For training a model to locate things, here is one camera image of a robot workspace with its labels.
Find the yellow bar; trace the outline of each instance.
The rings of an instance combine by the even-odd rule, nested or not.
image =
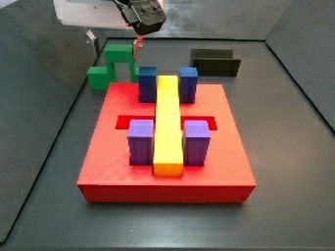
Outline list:
[[[155,176],[182,176],[183,146],[178,76],[159,75],[154,150]]]

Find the green block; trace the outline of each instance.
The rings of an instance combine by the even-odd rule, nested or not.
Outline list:
[[[91,67],[87,73],[90,86],[93,90],[107,90],[114,76],[107,67]]]
[[[133,45],[130,44],[107,44],[103,49],[105,59],[111,63],[134,63]]]

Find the red block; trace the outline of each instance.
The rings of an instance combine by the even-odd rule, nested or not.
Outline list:
[[[243,202],[255,179],[238,135],[225,89],[199,84],[195,104],[182,104],[183,117],[215,118],[205,167],[185,167],[182,177],[157,177],[149,166],[130,166],[127,129],[119,115],[155,115],[155,104],[139,103],[138,84],[110,86],[82,173],[81,190],[91,202]],[[127,120],[121,127],[127,128]]]

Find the gray table surface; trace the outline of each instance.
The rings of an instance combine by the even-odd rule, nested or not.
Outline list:
[[[110,40],[130,43],[130,40]],[[3,248],[335,247],[335,140],[263,42],[147,40],[141,66],[177,75],[191,48],[234,49],[227,91],[258,186],[243,204],[90,204],[77,179],[103,91],[86,84]],[[129,78],[125,66],[121,80]]]

